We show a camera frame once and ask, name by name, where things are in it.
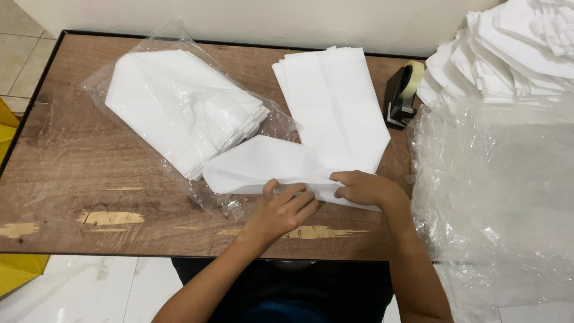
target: plastic packaging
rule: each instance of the plastic packaging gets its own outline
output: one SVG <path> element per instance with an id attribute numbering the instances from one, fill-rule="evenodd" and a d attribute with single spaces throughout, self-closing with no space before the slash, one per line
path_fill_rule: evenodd
<path id="1" fill-rule="evenodd" d="M 298 136 L 292 118 L 237 82 L 181 20 L 156 30 L 82 88 L 167 176 L 218 217 L 241 218 L 241 198 L 213 193 L 201 178 L 203 164 L 255 134 L 287 141 Z"/>
<path id="2" fill-rule="evenodd" d="M 574 123 L 442 91 L 409 130 L 413 217 L 449 300 L 574 301 Z"/>

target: person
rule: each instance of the person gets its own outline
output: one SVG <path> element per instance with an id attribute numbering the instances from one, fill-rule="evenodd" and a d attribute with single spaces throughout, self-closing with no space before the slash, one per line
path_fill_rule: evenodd
<path id="1" fill-rule="evenodd" d="M 401 322 L 453 322 L 403 189 L 384 177 L 360 171 L 335 172 L 331 180 L 345 185 L 336 191 L 336 198 L 382 210 L 394 251 L 386 267 L 367 262 L 317 262 L 288 271 L 256 260 L 319 207 L 304 184 L 274 194 L 281 186 L 272 179 L 264 186 L 255 213 L 219 257 L 200 259 L 202 264 L 187 267 L 173 259 L 184 287 L 165 303 L 153 322 L 381 322 L 393 292 Z M 385 276 L 390 276 L 392 288 L 386 287 Z"/>

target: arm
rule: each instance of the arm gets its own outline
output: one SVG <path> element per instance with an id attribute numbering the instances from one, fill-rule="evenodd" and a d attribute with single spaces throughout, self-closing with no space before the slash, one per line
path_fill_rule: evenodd
<path id="1" fill-rule="evenodd" d="M 319 206 L 304 184 L 293 184 L 281 194 L 276 179 L 263 188 L 263 197 L 237 238 L 160 309 L 153 323 L 207 322 L 243 270 L 283 234 L 297 229 Z"/>
<path id="2" fill-rule="evenodd" d="M 394 246 L 389 267 L 401 321 L 453 322 L 447 296 L 417 235 L 403 189 L 384 177 L 360 171 L 335 172 L 331 179 L 346 185 L 335 197 L 376 205 L 385 215 Z"/>

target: black tape dispenser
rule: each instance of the black tape dispenser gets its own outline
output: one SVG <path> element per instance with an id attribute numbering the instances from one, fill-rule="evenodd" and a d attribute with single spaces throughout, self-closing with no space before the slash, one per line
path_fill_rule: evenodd
<path id="1" fill-rule="evenodd" d="M 424 64 L 411 60 L 388 81 L 385 89 L 383 115 L 387 128 L 403 130 L 417 114 L 414 95 L 425 72 Z"/>

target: white wall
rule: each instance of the white wall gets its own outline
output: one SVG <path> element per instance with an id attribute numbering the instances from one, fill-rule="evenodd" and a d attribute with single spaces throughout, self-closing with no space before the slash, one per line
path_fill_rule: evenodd
<path id="1" fill-rule="evenodd" d="M 428 56 L 469 10 L 499 0 L 15 0 L 48 32 L 149 34 L 181 17 L 195 39 Z"/>

